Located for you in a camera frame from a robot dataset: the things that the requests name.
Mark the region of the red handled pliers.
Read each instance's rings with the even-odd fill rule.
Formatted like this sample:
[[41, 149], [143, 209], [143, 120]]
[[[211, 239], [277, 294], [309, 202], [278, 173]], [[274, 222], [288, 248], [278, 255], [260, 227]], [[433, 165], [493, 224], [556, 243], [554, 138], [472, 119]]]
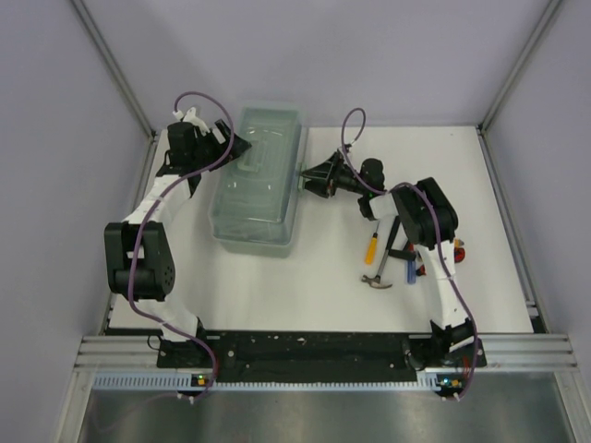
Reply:
[[[465, 259], [465, 249], [464, 249], [464, 241], [456, 238], [454, 240], [454, 262], [461, 263]], [[416, 276], [421, 277], [426, 275], [426, 268], [423, 263], [421, 263], [416, 268]]]

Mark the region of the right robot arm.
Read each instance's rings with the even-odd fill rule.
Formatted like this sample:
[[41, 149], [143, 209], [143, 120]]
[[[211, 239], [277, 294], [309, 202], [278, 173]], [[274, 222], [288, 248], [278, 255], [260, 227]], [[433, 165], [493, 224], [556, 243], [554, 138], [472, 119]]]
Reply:
[[452, 365], [464, 355], [465, 348], [477, 343], [474, 316], [456, 281], [455, 231], [459, 219], [434, 178], [387, 190], [380, 160], [366, 159], [356, 170], [346, 151], [334, 152], [328, 160], [303, 171], [301, 177], [303, 187], [321, 198], [331, 198], [338, 190], [358, 194], [364, 218], [380, 221], [392, 216], [394, 229], [404, 230], [415, 253], [409, 261], [422, 264], [430, 296], [429, 346], [425, 351], [411, 352], [412, 360]]

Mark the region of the blue handled screwdriver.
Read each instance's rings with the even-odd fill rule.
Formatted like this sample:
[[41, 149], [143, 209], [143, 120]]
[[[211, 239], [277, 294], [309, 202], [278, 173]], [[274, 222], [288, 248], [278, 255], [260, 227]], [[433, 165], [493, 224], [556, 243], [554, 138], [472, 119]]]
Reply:
[[406, 262], [406, 283], [409, 285], [416, 283], [416, 262], [408, 260]]

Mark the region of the aluminium frame rail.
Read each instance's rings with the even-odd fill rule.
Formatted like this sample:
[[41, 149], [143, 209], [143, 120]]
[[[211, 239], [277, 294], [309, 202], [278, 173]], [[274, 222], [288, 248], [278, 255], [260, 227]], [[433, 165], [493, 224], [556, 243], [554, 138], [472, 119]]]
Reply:
[[156, 336], [89, 336], [75, 360], [77, 370], [169, 369], [223, 367], [252, 362], [365, 364], [382, 361], [395, 369], [458, 369], [471, 355], [478, 366], [500, 371], [574, 370], [577, 362], [569, 339], [560, 334], [484, 334], [477, 347], [465, 346], [437, 356], [426, 334], [219, 331], [206, 340], [170, 342]]

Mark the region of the orange handled screwdriver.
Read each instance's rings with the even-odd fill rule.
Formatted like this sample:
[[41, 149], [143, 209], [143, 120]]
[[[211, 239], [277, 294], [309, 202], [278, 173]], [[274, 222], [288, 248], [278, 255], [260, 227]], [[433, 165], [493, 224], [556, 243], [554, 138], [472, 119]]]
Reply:
[[370, 238], [368, 249], [365, 255], [364, 263], [366, 266], [372, 265], [377, 251], [378, 239], [380, 233], [380, 222], [378, 221], [375, 227], [375, 230]]

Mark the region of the small black mallet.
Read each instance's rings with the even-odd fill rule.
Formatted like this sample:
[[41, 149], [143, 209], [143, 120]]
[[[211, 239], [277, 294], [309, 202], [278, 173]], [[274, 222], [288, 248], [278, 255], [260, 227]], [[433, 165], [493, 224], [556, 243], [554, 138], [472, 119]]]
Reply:
[[401, 249], [390, 249], [389, 256], [403, 261], [415, 261], [416, 253], [413, 244], [407, 240]]

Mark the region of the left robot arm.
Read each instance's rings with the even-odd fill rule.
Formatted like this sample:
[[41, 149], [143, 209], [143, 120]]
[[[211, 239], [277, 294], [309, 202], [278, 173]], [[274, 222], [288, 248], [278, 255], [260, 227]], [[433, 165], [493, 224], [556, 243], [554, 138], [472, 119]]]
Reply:
[[167, 141], [151, 189], [123, 221], [104, 229], [107, 280], [111, 292], [125, 297], [136, 314], [156, 322], [165, 339], [179, 341], [179, 357], [196, 366], [207, 360], [210, 345], [198, 336], [199, 318], [172, 295], [175, 263], [167, 229], [194, 196], [202, 174], [237, 160], [251, 144], [224, 120], [206, 128], [197, 117], [169, 125]]

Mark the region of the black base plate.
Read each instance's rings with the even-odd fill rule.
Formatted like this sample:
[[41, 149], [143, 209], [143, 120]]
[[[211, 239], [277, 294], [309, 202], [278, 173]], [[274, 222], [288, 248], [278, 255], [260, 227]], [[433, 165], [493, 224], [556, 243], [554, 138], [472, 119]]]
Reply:
[[486, 365], [483, 350], [469, 346], [445, 361], [421, 364], [430, 335], [392, 332], [201, 330], [213, 351], [218, 382], [402, 382], [427, 368]]

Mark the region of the translucent green tool box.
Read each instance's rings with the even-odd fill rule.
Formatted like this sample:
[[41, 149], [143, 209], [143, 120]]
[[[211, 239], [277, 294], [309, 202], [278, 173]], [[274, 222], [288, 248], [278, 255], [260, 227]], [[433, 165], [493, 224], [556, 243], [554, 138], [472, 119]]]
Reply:
[[307, 145], [304, 114], [292, 103], [251, 102], [237, 135], [251, 148], [222, 168], [211, 202], [212, 236], [231, 253], [286, 258]]

